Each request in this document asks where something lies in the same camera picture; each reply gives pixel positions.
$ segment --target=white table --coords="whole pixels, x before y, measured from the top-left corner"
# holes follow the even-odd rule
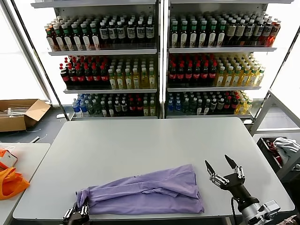
[[[232,173],[224,154],[244,167],[246,188],[281,211],[294,204],[238,118],[99,120],[67,122],[54,140],[13,217],[60,220],[75,192],[127,176],[192,164],[205,213],[91,215],[91,220],[168,219],[232,215],[231,194],[209,180],[204,160],[221,175]]]
[[[38,144],[38,143],[0,143],[0,147],[15,146],[11,153],[18,157],[18,161],[15,164],[16,171],[22,173],[23,177],[30,181],[38,166],[47,153],[50,144]],[[9,198],[7,200],[0,201],[0,225],[9,224],[12,218],[12,212],[15,206],[18,204],[22,193]]]

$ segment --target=purple cloth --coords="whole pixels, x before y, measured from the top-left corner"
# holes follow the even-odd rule
[[[127,177],[76,194],[79,207],[89,198],[90,214],[204,212],[192,165]]]

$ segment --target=bottle label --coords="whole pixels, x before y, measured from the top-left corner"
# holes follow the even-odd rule
[[[56,37],[56,40],[57,40],[57,43],[58,43],[58,45],[60,47],[60,50],[64,51],[65,50],[65,46],[64,46],[64,43],[63,43],[61,37]]]
[[[242,37],[245,30],[245,26],[238,26],[235,31],[235,36]]]
[[[119,89],[123,89],[123,80],[122,79],[118,79],[118,85],[119,85]]]
[[[81,45],[81,42],[80,42],[80,38],[79,37],[74,37],[74,41],[75,41],[75,44],[76,44],[76,47],[77,49],[80,51],[83,49],[82,45]]]
[[[138,27],[138,28],[136,28],[136,31],[137,31],[138,38],[145,38],[145,28],[144,27]]]
[[[247,37],[252,36],[254,30],[254,26],[246,26],[244,35]]]
[[[111,83],[112,89],[116,89],[116,82],[115,82],[115,80],[114,79],[110,79],[109,81]]]
[[[193,74],[194,79],[198,79],[200,77],[200,74]]]
[[[211,47],[211,46],[214,45],[215,37],[216,37],[216,34],[215,34],[215,33],[211,33],[211,34],[210,34],[210,38],[209,38],[209,40],[208,40],[208,47]]]
[[[183,79],[184,75],[183,74],[177,74],[177,79]]]
[[[232,82],[232,87],[238,86],[238,80],[239,80],[239,76],[234,76],[233,82]]]
[[[154,77],[149,77],[150,88],[155,88],[155,79]]]
[[[47,40],[48,40],[48,43],[49,43],[49,45],[50,45],[50,47],[51,47],[51,50],[55,50],[54,49],[54,46],[55,46],[55,44],[54,44],[54,42],[53,42],[53,39],[51,38],[51,37],[47,37]]]
[[[217,79],[217,87],[221,87],[223,78],[224,78],[223,76],[220,76],[220,77]]]
[[[118,39],[124,39],[126,37],[124,27],[117,28],[117,33],[118,33]]]
[[[131,79],[130,78],[126,78],[126,84],[127,84],[127,89],[132,89],[131,88]]]
[[[71,39],[69,37],[65,37],[65,41],[67,43],[67,48],[69,51],[74,51]]]
[[[182,34],[180,39],[180,48],[184,48],[187,42],[187,34]]]
[[[148,109],[144,108],[144,116],[148,116],[148,114],[149,114]]]
[[[139,89],[139,88],[140,88],[140,85],[139,85],[139,79],[134,78],[134,79],[133,79],[133,84],[134,84],[134,86],[135,86],[135,89]]]
[[[209,108],[205,108],[205,109],[204,109],[204,112],[203,112],[203,115],[207,115],[207,114],[208,114],[208,111],[209,111]]]
[[[192,33],[192,34],[191,34],[190,41],[189,41],[189,47],[190,47],[190,48],[195,48],[195,45],[196,45],[196,37],[197,37],[197,35],[196,35],[195,33]]]
[[[100,81],[101,80],[101,77],[100,76],[94,76],[94,81]]]
[[[93,36],[93,42],[96,50],[100,50],[99,38],[97,36]]]
[[[208,74],[208,77],[209,77],[210,79],[215,79],[216,74],[209,73],[209,74]]]
[[[261,36],[263,31],[263,26],[255,26],[254,31],[253,31],[253,36],[259,37]]]
[[[114,116],[113,109],[110,109],[110,110],[109,110],[109,114],[110,114],[110,116],[112,116],[112,117]]]
[[[135,38],[135,28],[134,27],[127,27],[127,34],[129,39]]]
[[[155,116],[155,109],[150,109],[150,116]]]
[[[206,37],[205,33],[200,34],[200,37],[199,37],[199,46],[198,46],[199,48],[201,48],[201,47],[204,46],[205,37]]]
[[[271,33],[272,26],[264,26],[263,31],[262,31],[262,36],[268,37]]]
[[[108,28],[109,38],[116,39],[117,38],[117,29],[115,28]]]
[[[172,48],[176,48],[177,46],[177,37],[178,34],[172,34]]]
[[[201,77],[202,79],[206,79],[206,78],[207,78],[207,74],[206,74],[206,73],[200,73],[200,77]]]
[[[223,44],[224,36],[225,36],[225,33],[219,33],[219,36],[217,38],[217,46],[218,47]]]
[[[103,117],[107,117],[107,112],[105,109],[102,110]]]
[[[241,86],[245,86],[245,85],[246,85],[246,82],[247,82],[247,80],[248,80],[248,77],[249,77],[249,76],[244,76],[244,77],[243,77]]]
[[[235,33],[236,26],[228,26],[226,35],[233,37]]]
[[[146,28],[146,37],[147,38],[154,38],[154,27],[147,27]]]
[[[91,50],[90,40],[88,36],[83,36],[83,41],[87,50]]]
[[[109,38],[108,29],[100,29],[100,36],[103,40],[108,39]]]
[[[198,116],[201,115],[201,110],[202,110],[202,108],[197,108],[197,115]]]
[[[192,78],[192,74],[186,74],[186,79],[191,79]]]
[[[231,78],[232,78],[231,76],[227,76],[224,87],[229,87]]]

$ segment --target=orange plastic bag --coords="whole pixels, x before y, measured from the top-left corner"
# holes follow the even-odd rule
[[[11,198],[28,186],[29,182],[22,174],[15,172],[15,168],[10,167],[0,172],[0,200]]]

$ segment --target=bottle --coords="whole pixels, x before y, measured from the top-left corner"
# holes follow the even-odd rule
[[[259,37],[259,45],[267,45],[267,38],[271,33],[272,27],[272,20],[268,20],[267,23],[264,25],[262,35]]]
[[[224,71],[225,71],[225,67],[220,67],[219,72],[215,78],[215,86],[216,87],[222,86],[222,82],[224,80]]]
[[[249,78],[249,72],[250,72],[250,66],[246,66],[245,71],[244,71],[244,74],[243,74],[243,76],[242,76],[242,78],[241,78],[241,81],[240,81],[240,83],[238,84],[238,86],[244,87],[244,86],[246,85],[247,80],[248,80],[248,78]]]
[[[177,47],[178,31],[177,31],[178,21],[172,21],[172,31],[171,31],[171,48]]]
[[[259,20],[259,22],[254,27],[253,36],[251,37],[252,40],[251,44],[253,46],[259,45],[259,38],[262,35],[263,28],[264,28],[263,20]]]
[[[144,43],[145,37],[146,37],[145,27],[144,27],[142,21],[139,21],[137,23],[138,23],[138,26],[136,28],[136,33],[137,33],[138,43]]]
[[[233,77],[233,66],[229,66],[227,69],[227,73],[223,78],[222,87],[229,87],[232,77]]]
[[[203,115],[207,115],[210,110],[210,99],[206,99]]]
[[[86,50],[92,50],[91,43],[93,43],[93,42],[92,42],[91,35],[88,33],[87,26],[85,23],[82,23],[80,26],[81,26],[81,30],[83,32],[82,38],[84,41],[85,48],[86,48]]]
[[[215,44],[216,26],[217,26],[217,21],[216,20],[211,21],[210,34],[208,36],[208,43],[207,43],[207,46],[209,48],[214,46],[214,44]]]
[[[134,43],[136,35],[135,35],[135,26],[133,25],[132,21],[128,22],[127,35],[128,35],[129,43]]]
[[[142,68],[141,84],[143,88],[149,88],[149,78],[145,67]]]
[[[187,113],[189,109],[189,102],[188,102],[188,98],[185,98],[185,101],[182,103],[182,112],[183,113]]]
[[[225,37],[225,28],[226,28],[226,20],[221,21],[220,29],[217,35],[217,47],[223,45],[223,40]]]
[[[251,37],[254,31],[254,19],[249,20],[249,23],[246,25],[243,40],[240,42],[240,45],[251,45]]]
[[[181,31],[180,31],[180,48],[186,47],[187,42],[187,25],[188,22],[186,20],[182,21]]]
[[[147,43],[154,43],[154,27],[152,25],[152,20],[148,20],[147,22],[146,38]]]
[[[108,33],[111,44],[116,44],[118,37],[117,28],[114,26],[112,21],[109,22]]]
[[[236,20],[232,19],[231,22],[228,24],[227,26],[227,31],[226,31],[226,36],[225,36],[225,45],[233,45],[233,37],[235,34],[235,30],[236,30],[236,24],[235,24]]]
[[[195,48],[195,46],[196,46],[196,38],[197,38],[196,28],[197,28],[197,21],[193,20],[192,26],[191,26],[191,32],[189,34],[189,47],[190,48]]]
[[[201,30],[199,33],[199,37],[198,37],[198,47],[202,48],[205,45],[205,39],[206,39],[206,24],[207,21],[206,20],[202,20],[201,21]]]
[[[60,48],[61,51],[65,51],[66,49],[66,41],[65,39],[63,39],[63,35],[60,32],[60,27],[59,25],[53,25],[54,31],[55,31],[55,39],[58,43],[58,46]]]
[[[272,24],[271,33],[268,36],[266,44],[265,44],[266,47],[272,47],[272,45],[275,41],[275,38],[281,28],[280,23],[281,23],[281,21],[278,20],[276,23]]]
[[[118,81],[119,89],[125,89],[124,82],[123,82],[123,76],[122,76],[122,72],[120,69],[117,69],[117,81]]]
[[[231,79],[231,82],[229,84],[230,87],[237,87],[238,84],[240,83],[241,78],[242,78],[242,74],[241,74],[240,70],[241,70],[241,67],[237,66],[235,69],[233,78]]]
[[[259,87],[259,85],[261,85],[261,82],[262,82],[263,76],[264,76],[263,73],[264,73],[265,69],[266,69],[265,67],[261,67],[261,69],[259,71],[259,75],[257,76],[257,80],[255,82],[256,87]]]

